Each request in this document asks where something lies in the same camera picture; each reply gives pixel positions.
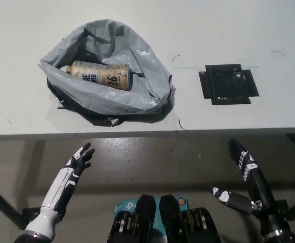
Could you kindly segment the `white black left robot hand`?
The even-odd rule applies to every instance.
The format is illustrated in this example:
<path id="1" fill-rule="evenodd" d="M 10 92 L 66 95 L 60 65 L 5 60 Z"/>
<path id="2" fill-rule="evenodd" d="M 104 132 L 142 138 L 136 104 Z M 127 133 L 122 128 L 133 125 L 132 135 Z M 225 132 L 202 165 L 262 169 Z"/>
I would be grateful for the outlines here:
<path id="1" fill-rule="evenodd" d="M 41 205 L 42 215 L 52 213 L 60 218 L 64 217 L 81 174 L 91 166 L 90 159 L 95 150 L 90 146 L 88 142 L 78 149 L 59 171 Z"/>

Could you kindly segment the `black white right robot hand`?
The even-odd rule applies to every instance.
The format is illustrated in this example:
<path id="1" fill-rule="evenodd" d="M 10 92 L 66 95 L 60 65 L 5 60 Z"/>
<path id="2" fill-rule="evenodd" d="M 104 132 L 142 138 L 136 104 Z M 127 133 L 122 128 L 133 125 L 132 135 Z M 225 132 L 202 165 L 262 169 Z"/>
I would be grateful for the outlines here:
<path id="1" fill-rule="evenodd" d="M 208 185 L 208 191 L 223 205 L 247 215 L 270 215 L 278 212 L 271 188 L 250 152 L 236 139 L 229 140 L 231 158 L 236 162 L 249 197 Z"/>

